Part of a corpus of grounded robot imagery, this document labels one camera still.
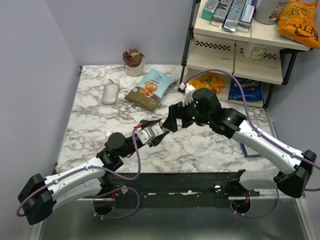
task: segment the yellow snack bag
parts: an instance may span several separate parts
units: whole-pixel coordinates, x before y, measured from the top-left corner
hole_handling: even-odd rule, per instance
[[[189,81],[189,84],[194,86],[195,90],[207,88],[215,93],[221,93],[221,87],[225,86],[219,73],[208,72],[205,75],[199,76]]]
[[[278,19],[278,33],[310,48],[320,48],[318,30],[315,23],[318,0],[307,3],[291,0]]]

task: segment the marble countertop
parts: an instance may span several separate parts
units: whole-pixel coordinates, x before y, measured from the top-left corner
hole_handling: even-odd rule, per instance
[[[151,68],[177,79],[153,113],[124,99]],[[132,77],[125,73],[123,65],[84,66],[56,171],[60,173],[69,170],[95,157],[113,132],[129,136],[140,120],[165,118],[168,106],[183,99],[183,95],[177,91],[181,70],[182,67],[176,65],[146,65],[144,74]],[[108,79],[121,86],[118,101],[114,105],[101,103],[103,88],[109,82]],[[221,105],[245,113],[240,104],[221,102]],[[249,113],[262,129],[270,132],[267,131],[269,124],[264,109],[249,107]],[[239,169],[253,171],[273,167],[263,157],[245,158],[240,143],[212,132],[208,126],[195,124],[168,134],[157,147],[144,146],[139,152],[141,171],[145,173],[236,172]],[[137,171],[135,154],[123,161],[124,165],[117,172]]]

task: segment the wall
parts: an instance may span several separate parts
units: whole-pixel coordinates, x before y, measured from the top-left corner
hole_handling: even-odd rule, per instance
[[[44,0],[1,1],[0,36],[0,236],[25,240],[17,196],[30,176],[54,169],[79,64]]]
[[[137,48],[148,64],[180,64],[193,0],[46,0],[82,65],[122,64]]]
[[[320,4],[316,23],[320,28]],[[320,50],[299,53],[287,86],[277,86],[270,103],[279,139],[302,151],[312,150],[320,164]],[[320,172],[315,169],[307,185],[320,188]],[[307,192],[306,203],[314,230],[320,239],[320,192]]]

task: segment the white shelf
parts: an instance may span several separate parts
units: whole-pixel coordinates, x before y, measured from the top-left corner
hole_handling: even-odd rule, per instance
[[[187,68],[234,71],[235,42],[221,38],[194,35],[189,51]]]
[[[195,21],[194,30],[193,30],[194,34],[201,34],[201,35],[206,35],[211,37],[249,42],[251,38],[250,30],[248,33],[240,32],[240,31],[228,32],[228,31],[224,31],[223,28],[212,26],[210,21],[201,18],[202,10],[204,9],[206,2],[207,0],[202,0],[200,2],[199,11],[196,16],[196,21]]]
[[[253,19],[250,42],[274,47],[308,51],[310,47],[293,41],[277,32],[278,24],[265,25]]]
[[[279,49],[269,47],[264,57],[259,60],[249,60],[242,54],[245,43],[236,43],[233,75],[264,83],[281,85],[283,82]]]
[[[201,18],[202,10],[204,9],[206,2],[207,0],[201,0],[200,2],[193,30],[194,34],[302,51],[308,51],[310,49],[308,46],[279,34],[277,32],[278,24],[265,25],[253,19],[252,26],[248,33],[240,31],[229,32],[224,31],[223,28],[212,26],[210,21]]]
[[[187,69],[186,78],[189,78],[189,77],[191,77],[192,75],[194,75],[194,74],[196,74],[198,72],[199,72],[199,70],[197,70],[197,69],[188,68]],[[222,74],[221,77],[222,77],[222,80],[224,82],[224,87],[221,88],[221,93],[216,95],[218,100],[222,101],[222,102],[243,105],[244,102],[242,100],[241,101],[228,100],[229,92],[230,92],[231,77],[229,77],[228,75],[225,75],[225,74]],[[247,102],[248,106],[258,107],[258,108],[262,108],[263,104],[264,104],[263,101],[248,101]]]

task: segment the teal box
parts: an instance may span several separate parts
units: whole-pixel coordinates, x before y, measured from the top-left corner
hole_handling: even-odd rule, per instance
[[[211,21],[219,5],[220,0],[208,0],[202,10],[201,18]]]

